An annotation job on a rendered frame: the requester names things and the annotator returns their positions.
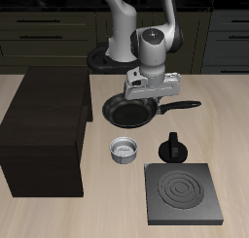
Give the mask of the small grey fluted dish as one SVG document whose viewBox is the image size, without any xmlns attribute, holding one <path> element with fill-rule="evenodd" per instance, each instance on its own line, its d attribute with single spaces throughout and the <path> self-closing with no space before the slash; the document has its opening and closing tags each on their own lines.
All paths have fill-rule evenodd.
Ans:
<svg viewBox="0 0 249 238">
<path fill-rule="evenodd" d="M 136 158 L 138 145 L 129 137 L 118 137 L 110 143 L 109 149 L 115 162 L 129 164 Z"/>
</svg>

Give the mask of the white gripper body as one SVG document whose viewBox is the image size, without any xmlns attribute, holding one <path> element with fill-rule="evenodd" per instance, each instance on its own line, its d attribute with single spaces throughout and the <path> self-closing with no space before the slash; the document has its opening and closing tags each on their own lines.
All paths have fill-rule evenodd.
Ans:
<svg viewBox="0 0 249 238">
<path fill-rule="evenodd" d="M 180 80 L 181 75 L 178 73 L 163 74 L 161 84 L 158 78 L 150 80 L 128 73 L 124 83 L 124 97 L 133 100 L 177 95 L 180 91 Z"/>
</svg>

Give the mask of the round black stove knob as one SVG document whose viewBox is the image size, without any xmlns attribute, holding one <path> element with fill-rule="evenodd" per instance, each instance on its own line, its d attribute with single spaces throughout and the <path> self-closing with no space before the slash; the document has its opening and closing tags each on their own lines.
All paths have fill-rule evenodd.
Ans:
<svg viewBox="0 0 249 238">
<path fill-rule="evenodd" d="M 183 163 L 187 159 L 188 150 L 178 141 L 176 132 L 170 132 L 168 140 L 160 144 L 159 157 L 166 163 Z"/>
</svg>

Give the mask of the dark grey stove plate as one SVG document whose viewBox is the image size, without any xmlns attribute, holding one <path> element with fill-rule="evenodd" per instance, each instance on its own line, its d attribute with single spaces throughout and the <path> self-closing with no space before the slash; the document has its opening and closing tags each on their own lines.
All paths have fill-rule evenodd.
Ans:
<svg viewBox="0 0 249 238">
<path fill-rule="evenodd" d="M 207 163 L 144 165 L 148 225 L 222 225 Z"/>
</svg>

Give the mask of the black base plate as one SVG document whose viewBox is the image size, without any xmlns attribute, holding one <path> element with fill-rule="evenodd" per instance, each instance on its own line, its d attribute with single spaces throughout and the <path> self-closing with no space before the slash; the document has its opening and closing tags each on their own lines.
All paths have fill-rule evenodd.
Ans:
<svg viewBox="0 0 249 238">
<path fill-rule="evenodd" d="M 138 59 L 129 62 L 115 61 L 106 55 L 109 48 L 107 42 L 100 42 L 97 47 L 88 54 L 87 64 L 93 74 L 124 75 L 128 70 L 140 65 Z"/>
</svg>

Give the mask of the black frying pan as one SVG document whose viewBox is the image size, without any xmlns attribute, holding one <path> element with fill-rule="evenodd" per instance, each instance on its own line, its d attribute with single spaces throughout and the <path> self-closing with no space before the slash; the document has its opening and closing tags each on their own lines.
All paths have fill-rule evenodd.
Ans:
<svg viewBox="0 0 249 238">
<path fill-rule="evenodd" d="M 156 115 L 164 115 L 167 111 L 190 109 L 201 105 L 199 101 L 178 101 L 160 105 L 153 98 L 147 98 L 148 105 L 142 99 L 126 100 L 123 93 L 109 98 L 102 107 L 102 115 L 113 125 L 120 128 L 137 128 L 150 122 Z"/>
</svg>

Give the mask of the dark wooden cabinet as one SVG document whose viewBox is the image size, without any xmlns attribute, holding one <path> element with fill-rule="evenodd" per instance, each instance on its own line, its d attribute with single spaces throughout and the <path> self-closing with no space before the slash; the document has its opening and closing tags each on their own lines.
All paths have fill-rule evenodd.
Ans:
<svg viewBox="0 0 249 238">
<path fill-rule="evenodd" d="M 13 197 L 81 197 L 86 67 L 30 67 L 0 123 L 0 166 Z"/>
</svg>

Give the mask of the dark kitchen cupboards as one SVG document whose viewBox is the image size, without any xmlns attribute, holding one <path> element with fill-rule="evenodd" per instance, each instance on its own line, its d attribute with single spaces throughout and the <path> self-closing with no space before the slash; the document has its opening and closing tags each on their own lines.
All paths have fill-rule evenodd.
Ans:
<svg viewBox="0 0 249 238">
<path fill-rule="evenodd" d="M 166 69 L 198 74 L 209 20 L 222 0 L 175 0 L 183 47 L 170 53 Z M 0 0 L 0 74 L 23 74 L 29 66 L 85 66 L 98 43 L 112 36 L 105 0 Z"/>
</svg>

